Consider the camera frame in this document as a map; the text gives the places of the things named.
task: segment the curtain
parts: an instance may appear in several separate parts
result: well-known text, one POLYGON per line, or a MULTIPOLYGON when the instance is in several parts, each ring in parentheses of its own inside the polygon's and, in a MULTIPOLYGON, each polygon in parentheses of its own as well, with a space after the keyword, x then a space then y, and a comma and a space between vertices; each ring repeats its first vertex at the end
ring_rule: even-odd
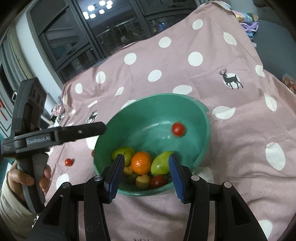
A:
POLYGON ((3 66, 8 82, 17 91, 20 82, 33 78, 20 49, 15 25, 12 24, 0 46, 0 64, 3 66))

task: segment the glass window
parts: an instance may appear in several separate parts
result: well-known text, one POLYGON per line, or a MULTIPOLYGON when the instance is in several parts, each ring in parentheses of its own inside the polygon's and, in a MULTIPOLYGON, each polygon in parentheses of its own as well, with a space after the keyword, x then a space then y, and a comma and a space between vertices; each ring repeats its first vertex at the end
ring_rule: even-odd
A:
POLYGON ((66 83, 67 81, 71 80, 82 71, 92 67, 96 62, 97 62, 97 58, 93 50, 88 49, 87 51, 79 55, 77 58, 72 60, 69 64, 67 64, 60 71, 60 75, 64 83, 66 83))
POLYGON ((161 5, 168 5, 168 4, 174 4, 174 3, 180 3, 180 2, 187 2, 187 0, 147 0, 147 3, 150 7, 157 7, 161 5))
POLYGON ((153 35, 157 35, 162 31, 168 29, 169 27, 175 25, 176 23, 180 22, 184 18, 186 18, 188 14, 178 14, 173 16, 168 16, 164 18, 156 18, 149 21, 149 27, 152 31, 153 35))
POLYGON ((102 0, 99 3, 95 0, 76 1, 107 56, 130 43, 146 39, 129 0, 102 0))
POLYGON ((1 81, 2 85, 4 86, 4 89, 7 93, 7 95, 10 97, 11 102, 14 104, 14 102, 11 99, 11 97, 13 96, 14 90, 12 89, 11 85, 9 84, 9 81, 6 77, 6 74, 4 72, 4 68, 3 68, 2 64, 0 64, 0 81, 1 81))
POLYGON ((81 40, 77 24, 69 9, 45 31, 44 35, 57 60, 71 51, 81 40))

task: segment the green bowl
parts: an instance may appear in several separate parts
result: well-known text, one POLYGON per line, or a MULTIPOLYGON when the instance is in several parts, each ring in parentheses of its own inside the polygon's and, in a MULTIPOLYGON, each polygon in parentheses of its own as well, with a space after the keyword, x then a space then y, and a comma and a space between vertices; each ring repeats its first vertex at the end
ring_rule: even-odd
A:
MULTIPOLYGON (((111 154, 120 147, 147 151, 152 160, 164 151, 175 152, 181 164, 193 169, 199 166, 210 141, 208 108, 192 97, 179 94, 157 94, 133 102, 119 111, 106 125, 94 149, 94 166, 101 174, 111 166, 111 154), (182 137, 175 137, 171 127, 181 122, 186 127, 182 137)), ((123 177, 118 193, 148 196, 166 191, 173 182, 152 190, 140 190, 125 183, 123 177)))

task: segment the pink bedsheet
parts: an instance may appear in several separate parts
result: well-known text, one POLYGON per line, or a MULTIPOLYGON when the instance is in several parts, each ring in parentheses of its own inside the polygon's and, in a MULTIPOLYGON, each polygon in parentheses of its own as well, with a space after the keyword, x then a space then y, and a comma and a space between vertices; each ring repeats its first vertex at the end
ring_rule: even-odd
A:
MULTIPOLYGON (((69 81, 61 125, 107 123, 134 100, 172 92, 192 96, 210 110, 211 143, 195 172, 209 182, 233 183, 268 240, 277 240, 296 212, 296 98, 263 70, 233 13, 217 3, 69 81)), ((47 200, 64 181, 78 184, 95 174, 96 139, 52 148, 47 200), (75 159, 74 165, 65 167, 66 158, 75 159)), ((183 240, 188 211, 174 190, 149 197, 118 194, 105 206, 111 239, 127 241, 183 240)))

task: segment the finger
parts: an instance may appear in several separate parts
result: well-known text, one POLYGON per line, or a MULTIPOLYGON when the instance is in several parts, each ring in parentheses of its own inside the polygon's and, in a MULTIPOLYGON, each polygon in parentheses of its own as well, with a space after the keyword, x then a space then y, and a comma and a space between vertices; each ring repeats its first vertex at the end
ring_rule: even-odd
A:
POLYGON ((15 161, 15 162, 12 164, 12 166, 11 166, 10 169, 11 169, 11 170, 12 170, 12 169, 16 169, 16 167, 17 167, 17 161, 15 161))
POLYGON ((34 178, 18 169, 12 169, 8 172, 8 178, 16 183, 21 183, 26 186, 34 184, 34 178))
POLYGON ((46 177, 43 177, 39 181, 39 186, 41 187, 43 192, 48 192, 50 180, 46 177))
POLYGON ((46 167, 44 169, 44 176, 48 179, 50 179, 52 176, 52 170, 49 165, 46 165, 46 167))

